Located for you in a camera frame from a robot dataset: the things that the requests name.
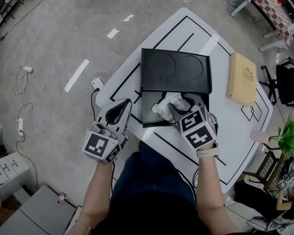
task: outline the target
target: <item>potted plant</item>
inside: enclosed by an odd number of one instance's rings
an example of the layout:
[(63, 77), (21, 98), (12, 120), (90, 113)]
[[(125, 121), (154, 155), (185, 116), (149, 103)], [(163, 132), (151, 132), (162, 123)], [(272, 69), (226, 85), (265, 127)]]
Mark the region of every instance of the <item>potted plant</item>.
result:
[(271, 136), (270, 140), (276, 140), (286, 158), (294, 156), (294, 121), (289, 117), (285, 123), (283, 132), (278, 128), (278, 136)]
[(294, 121), (290, 117), (285, 123), (283, 131), (280, 127), (278, 128), (277, 136), (270, 136), (262, 131), (251, 131), (250, 138), (260, 143), (276, 140), (285, 157), (289, 158), (294, 155)]

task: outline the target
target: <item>checkered tablecloth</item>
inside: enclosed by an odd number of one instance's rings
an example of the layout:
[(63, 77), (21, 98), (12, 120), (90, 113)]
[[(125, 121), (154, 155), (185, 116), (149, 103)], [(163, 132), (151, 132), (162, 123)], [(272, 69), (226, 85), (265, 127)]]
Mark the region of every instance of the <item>checkered tablecloth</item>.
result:
[(293, 36), (288, 29), (288, 27), (292, 24), (292, 21), (283, 6), (277, 5), (277, 2), (273, 2), (272, 0), (247, 1), (254, 1), (263, 10), (275, 27), (280, 30), (281, 34), (285, 38), (287, 46), (290, 46), (293, 43)]

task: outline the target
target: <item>green plant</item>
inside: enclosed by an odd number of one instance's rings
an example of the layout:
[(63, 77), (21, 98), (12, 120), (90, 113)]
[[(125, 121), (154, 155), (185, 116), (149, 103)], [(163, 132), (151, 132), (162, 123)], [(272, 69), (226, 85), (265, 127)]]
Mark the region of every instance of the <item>green plant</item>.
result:
[(276, 140), (283, 154), (289, 158), (294, 156), (294, 121), (289, 117), (285, 123), (283, 132), (278, 128), (278, 136), (270, 137), (270, 140)]

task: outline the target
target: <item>bracelet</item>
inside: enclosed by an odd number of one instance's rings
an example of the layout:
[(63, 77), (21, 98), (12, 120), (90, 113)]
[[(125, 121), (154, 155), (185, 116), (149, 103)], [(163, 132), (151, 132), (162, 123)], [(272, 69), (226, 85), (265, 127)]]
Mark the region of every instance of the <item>bracelet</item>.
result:
[(205, 158), (205, 157), (215, 157), (217, 158), (220, 154), (218, 144), (214, 143), (214, 147), (207, 150), (197, 150), (197, 157), (198, 158)]

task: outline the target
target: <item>white cloth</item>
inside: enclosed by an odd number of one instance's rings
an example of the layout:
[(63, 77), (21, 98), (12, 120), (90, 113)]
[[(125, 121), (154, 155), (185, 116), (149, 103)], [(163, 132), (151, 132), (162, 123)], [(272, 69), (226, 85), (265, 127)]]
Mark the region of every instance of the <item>white cloth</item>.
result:
[(173, 104), (179, 111), (187, 111), (191, 106), (182, 98), (181, 93), (167, 92), (165, 98), (158, 104), (154, 104), (151, 110), (159, 113), (166, 121), (174, 123), (173, 115), (168, 107), (168, 104)]

